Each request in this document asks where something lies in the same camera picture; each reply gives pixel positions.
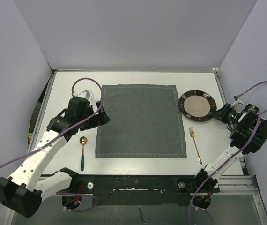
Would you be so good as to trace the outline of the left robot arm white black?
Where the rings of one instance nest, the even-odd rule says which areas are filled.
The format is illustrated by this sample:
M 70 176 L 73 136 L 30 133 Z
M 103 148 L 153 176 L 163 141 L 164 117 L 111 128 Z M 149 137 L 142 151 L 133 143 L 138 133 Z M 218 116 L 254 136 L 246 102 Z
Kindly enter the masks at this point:
M 107 124 L 110 118 L 103 109 L 103 101 L 96 102 L 94 110 L 86 98 L 72 97 L 68 107 L 50 120 L 39 144 L 8 178 L 0 178 L 0 203 L 29 218 L 49 196 L 66 190 L 75 192 L 79 174 L 62 168 L 53 176 L 39 178 L 56 153 L 77 134 Z

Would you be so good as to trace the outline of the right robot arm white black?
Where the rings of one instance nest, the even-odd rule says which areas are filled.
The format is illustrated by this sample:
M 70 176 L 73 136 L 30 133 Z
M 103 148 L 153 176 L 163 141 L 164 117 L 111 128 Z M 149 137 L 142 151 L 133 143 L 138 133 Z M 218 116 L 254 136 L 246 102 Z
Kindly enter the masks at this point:
M 259 108 L 252 104 L 247 104 L 240 112 L 226 104 L 210 113 L 210 117 L 232 125 L 230 143 L 214 162 L 207 164 L 193 178 L 192 186 L 199 192 L 216 188 L 218 180 L 232 164 L 257 152 L 267 139 L 267 120 L 260 117 Z

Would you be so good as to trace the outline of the dark rimmed dinner plate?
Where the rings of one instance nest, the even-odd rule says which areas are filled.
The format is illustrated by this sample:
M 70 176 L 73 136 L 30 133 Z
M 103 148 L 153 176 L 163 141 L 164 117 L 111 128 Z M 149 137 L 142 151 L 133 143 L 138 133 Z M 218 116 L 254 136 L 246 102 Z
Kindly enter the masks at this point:
M 213 97 L 201 90 L 190 90 L 182 94 L 178 106 L 184 116 L 196 122 L 210 120 L 210 114 L 217 110 Z

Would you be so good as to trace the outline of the gold fork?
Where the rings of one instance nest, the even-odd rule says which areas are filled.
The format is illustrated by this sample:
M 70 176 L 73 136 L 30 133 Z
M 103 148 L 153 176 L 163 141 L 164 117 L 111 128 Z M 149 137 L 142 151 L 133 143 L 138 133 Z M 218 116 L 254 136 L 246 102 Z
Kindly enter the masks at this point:
M 200 154 L 199 154 L 199 150 L 197 148 L 197 144 L 196 144 L 196 141 L 195 141 L 195 133 L 194 133 L 193 127 L 189 127 L 189 134 L 190 134 L 190 137 L 193 139 L 194 146 L 195 146 L 195 149 L 196 149 L 196 152 L 197 152 L 198 161 L 199 161 L 200 165 L 203 165 L 203 162 L 201 160 L 201 157 L 200 157 Z

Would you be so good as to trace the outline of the grey cloth placemat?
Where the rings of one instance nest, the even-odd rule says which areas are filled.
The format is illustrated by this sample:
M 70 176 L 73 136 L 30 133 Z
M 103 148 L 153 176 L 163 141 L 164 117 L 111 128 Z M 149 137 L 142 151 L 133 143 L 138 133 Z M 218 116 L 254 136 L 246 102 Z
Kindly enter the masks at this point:
M 98 128 L 96 158 L 186 158 L 175 85 L 104 85 L 110 122 Z

